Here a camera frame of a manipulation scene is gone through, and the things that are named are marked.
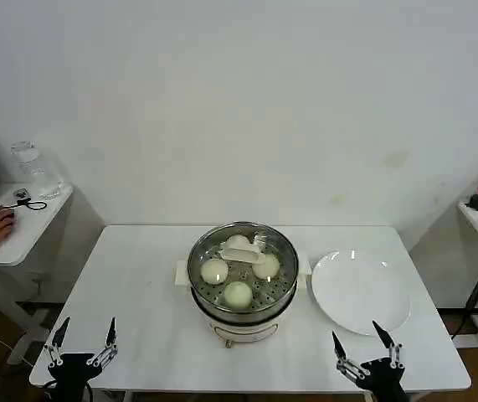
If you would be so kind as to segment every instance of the water bottle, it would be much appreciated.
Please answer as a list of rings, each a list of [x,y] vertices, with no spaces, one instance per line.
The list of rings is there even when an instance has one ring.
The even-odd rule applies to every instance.
[[[22,170],[33,179],[41,199],[53,199],[60,194],[59,178],[51,173],[47,161],[32,142],[16,142],[12,145],[12,154]]]

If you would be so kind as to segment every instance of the white plate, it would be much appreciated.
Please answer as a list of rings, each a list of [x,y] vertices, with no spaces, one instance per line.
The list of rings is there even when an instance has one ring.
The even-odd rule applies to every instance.
[[[410,300],[395,269],[360,250],[341,250],[321,258],[311,276],[321,309],[350,331],[376,335],[373,320],[386,331],[409,317]]]

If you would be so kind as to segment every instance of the robotic hand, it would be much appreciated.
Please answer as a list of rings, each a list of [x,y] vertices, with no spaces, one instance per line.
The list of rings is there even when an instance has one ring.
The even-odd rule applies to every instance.
[[[375,321],[373,325],[383,346],[389,350],[389,357],[357,365],[347,358],[337,335],[332,332],[337,369],[359,388],[371,391],[378,402],[409,402],[409,397],[400,386],[400,379],[404,374],[404,365],[400,363],[400,349],[403,345],[395,344],[389,334]]]
[[[51,394],[54,402],[77,402],[82,400],[85,387],[93,399],[88,380],[97,377],[118,353],[116,345],[116,319],[112,318],[106,336],[105,347],[97,354],[93,353],[60,353],[65,333],[68,329],[69,317],[65,319],[53,336],[50,345],[45,344],[51,363],[48,365],[54,380],[44,388],[56,384]]]

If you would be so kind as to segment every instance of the wall stain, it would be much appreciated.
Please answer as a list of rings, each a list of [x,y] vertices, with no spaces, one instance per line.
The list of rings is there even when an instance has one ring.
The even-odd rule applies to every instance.
[[[386,168],[400,169],[403,167],[409,158],[409,151],[407,149],[399,149],[393,151],[382,158],[382,165]]]
[[[332,207],[341,207],[348,200],[348,194],[336,194],[332,195],[329,199],[329,203]]]

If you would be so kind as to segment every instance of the wooden floor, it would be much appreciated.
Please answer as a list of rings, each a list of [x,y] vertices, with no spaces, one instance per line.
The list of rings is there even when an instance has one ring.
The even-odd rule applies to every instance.
[[[45,326],[52,327],[59,308],[52,309]],[[445,326],[453,331],[460,317],[443,317]],[[463,333],[475,332],[475,328],[468,324]],[[22,332],[16,325],[10,322],[3,314],[0,314],[0,339],[5,343],[14,345]],[[27,359],[31,362],[38,357],[40,346],[36,344],[27,353]],[[478,349],[462,349],[459,351],[464,360],[470,376],[473,380],[471,388],[466,391],[452,393],[430,394],[423,398],[423,402],[476,402],[478,401]],[[0,345],[0,402],[25,401],[41,402],[48,400],[43,391],[34,388],[28,383],[29,369],[24,364],[16,367],[8,367],[3,364],[7,356],[7,349]],[[121,400],[121,393],[115,396]],[[138,402],[363,402],[361,395],[327,395],[327,394],[161,394],[144,393],[137,394]]]

